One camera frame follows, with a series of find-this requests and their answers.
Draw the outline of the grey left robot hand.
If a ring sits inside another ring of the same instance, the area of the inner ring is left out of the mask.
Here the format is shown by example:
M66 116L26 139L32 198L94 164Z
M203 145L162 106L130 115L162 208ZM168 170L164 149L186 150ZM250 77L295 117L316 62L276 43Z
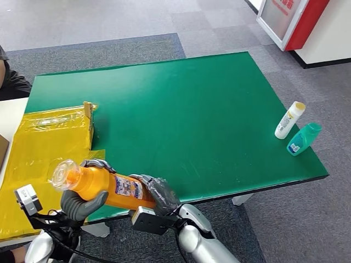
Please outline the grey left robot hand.
M116 173L110 164L102 159L85 159L80 166L103 168L109 173ZM107 191L103 190L92 200L85 201L75 191L65 190L61 197L60 206L71 220L85 221L88 216L103 206L108 196Z

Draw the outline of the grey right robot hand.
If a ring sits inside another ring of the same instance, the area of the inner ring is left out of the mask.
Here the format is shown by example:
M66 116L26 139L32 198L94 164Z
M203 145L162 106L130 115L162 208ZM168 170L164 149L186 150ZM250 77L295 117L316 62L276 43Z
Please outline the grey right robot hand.
M176 193L165 179L144 174L131 174L130 177L140 181L148 190L155 202L154 211L156 215L170 215L181 205Z

